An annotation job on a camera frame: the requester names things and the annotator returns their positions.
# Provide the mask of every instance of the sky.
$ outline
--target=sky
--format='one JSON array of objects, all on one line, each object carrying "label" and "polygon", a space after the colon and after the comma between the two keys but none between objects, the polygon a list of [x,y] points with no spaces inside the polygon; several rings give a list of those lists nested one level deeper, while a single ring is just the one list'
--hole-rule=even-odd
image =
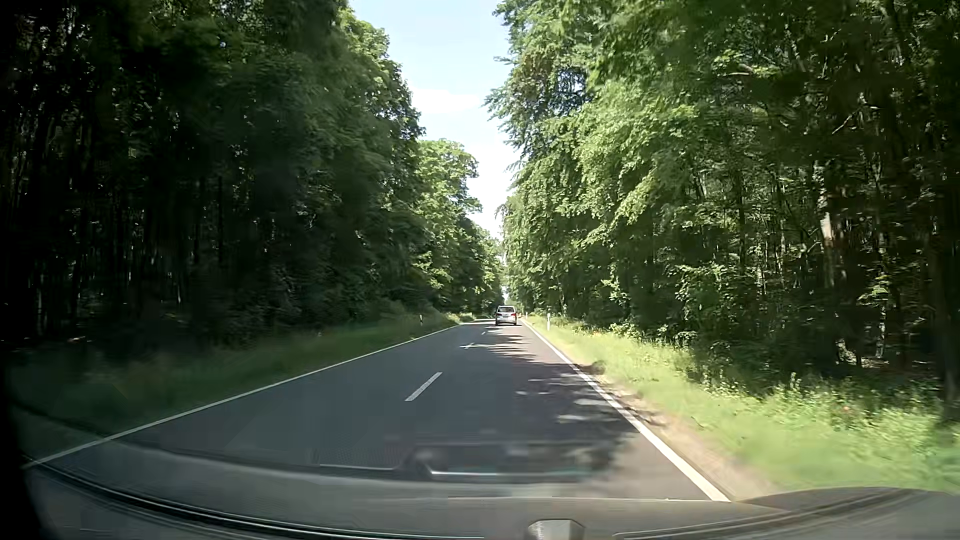
[{"label": "sky", "polygon": [[462,143],[477,159],[479,177],[468,182],[483,211],[471,217],[500,236],[493,214],[507,200],[518,154],[506,144],[500,121],[483,100],[510,72],[494,57],[507,56],[507,31],[492,14],[496,0],[350,0],[357,16],[390,37],[389,55],[420,111],[424,138]]}]

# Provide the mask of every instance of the asphalt road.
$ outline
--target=asphalt road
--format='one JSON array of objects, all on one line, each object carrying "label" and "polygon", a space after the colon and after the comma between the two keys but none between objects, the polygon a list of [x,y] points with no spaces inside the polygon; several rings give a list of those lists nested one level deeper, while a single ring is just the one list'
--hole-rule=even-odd
[{"label": "asphalt road", "polygon": [[[424,448],[534,444],[590,453],[589,473],[578,480],[590,495],[708,498],[530,329],[492,322],[441,331],[118,442],[262,467],[373,470],[399,467]],[[106,455],[90,448],[61,460],[97,452]],[[449,470],[507,466],[502,453],[458,452],[453,465],[468,467]],[[553,460],[520,466],[547,470]]]}]

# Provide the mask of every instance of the grass verge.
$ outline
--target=grass verge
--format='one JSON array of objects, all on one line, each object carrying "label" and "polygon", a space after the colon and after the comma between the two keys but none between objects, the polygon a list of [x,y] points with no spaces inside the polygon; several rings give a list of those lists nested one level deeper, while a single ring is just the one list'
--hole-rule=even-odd
[{"label": "grass verge", "polygon": [[733,385],[685,375],[690,353],[563,319],[527,319],[578,363],[689,421],[709,443],[750,464],[785,490],[884,485],[960,492],[960,431],[939,411],[874,406],[843,382],[794,380],[757,398]]},{"label": "grass verge", "polygon": [[402,314],[375,324],[269,338],[202,356],[157,354],[123,366],[76,369],[68,351],[26,355],[8,368],[20,446],[38,457],[389,347],[462,322],[463,315]]}]

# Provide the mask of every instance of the silver car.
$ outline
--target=silver car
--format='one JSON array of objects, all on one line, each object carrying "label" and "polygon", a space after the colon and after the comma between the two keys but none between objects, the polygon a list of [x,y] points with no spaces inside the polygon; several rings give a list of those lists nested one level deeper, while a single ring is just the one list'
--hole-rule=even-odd
[{"label": "silver car", "polygon": [[513,306],[499,306],[496,309],[496,315],[493,317],[493,323],[500,326],[500,323],[513,324],[516,326],[516,309]]}]

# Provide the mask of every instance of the tree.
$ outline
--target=tree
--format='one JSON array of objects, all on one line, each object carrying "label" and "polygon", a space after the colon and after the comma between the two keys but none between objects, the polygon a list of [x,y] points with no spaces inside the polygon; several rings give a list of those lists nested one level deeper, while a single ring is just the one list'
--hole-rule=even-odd
[{"label": "tree", "polygon": [[[466,309],[498,287],[495,248],[467,219],[472,158],[418,141],[386,35],[343,2],[6,13],[8,347],[128,335],[129,357],[175,336],[373,319],[395,301]],[[456,162],[433,163],[441,148]],[[450,189],[451,208],[430,210]],[[450,276],[439,291],[435,271]]]},{"label": "tree", "polygon": [[512,294],[784,379],[932,364],[956,403],[956,8],[501,3]]},{"label": "tree", "polygon": [[468,217],[481,209],[467,189],[476,168],[459,143],[420,143],[418,175],[427,188],[416,206],[426,229],[418,265],[429,282],[431,302],[452,311],[486,311],[500,297],[496,246]]}]

